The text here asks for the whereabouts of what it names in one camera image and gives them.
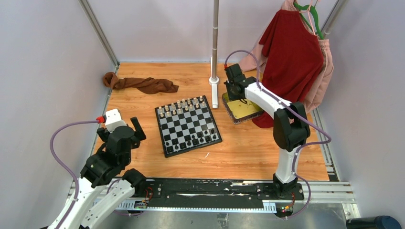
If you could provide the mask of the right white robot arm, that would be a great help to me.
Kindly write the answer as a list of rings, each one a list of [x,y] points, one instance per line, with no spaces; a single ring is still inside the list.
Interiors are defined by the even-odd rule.
[[[255,77],[245,77],[238,64],[225,65],[224,83],[229,99],[246,99],[258,105],[273,119],[273,138],[279,147],[279,160],[273,175],[273,194],[285,199],[298,181],[296,174],[299,147],[310,136],[310,128],[302,103],[292,103],[266,89]]]

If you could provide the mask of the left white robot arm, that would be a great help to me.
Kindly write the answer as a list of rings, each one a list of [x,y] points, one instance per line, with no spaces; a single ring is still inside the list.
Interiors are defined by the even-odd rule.
[[[117,185],[97,204],[95,199],[110,185],[118,174],[131,162],[131,151],[140,146],[146,135],[136,117],[131,118],[132,127],[122,119],[104,115],[91,123],[104,123],[106,126],[97,130],[103,141],[97,152],[91,155],[76,177],[56,155],[53,142],[63,129],[60,127],[50,140],[50,150],[55,160],[74,179],[75,190],[67,200],[58,217],[48,226],[50,229],[96,229],[114,210],[131,196],[141,197],[146,192],[146,177],[136,169],[127,170]]]

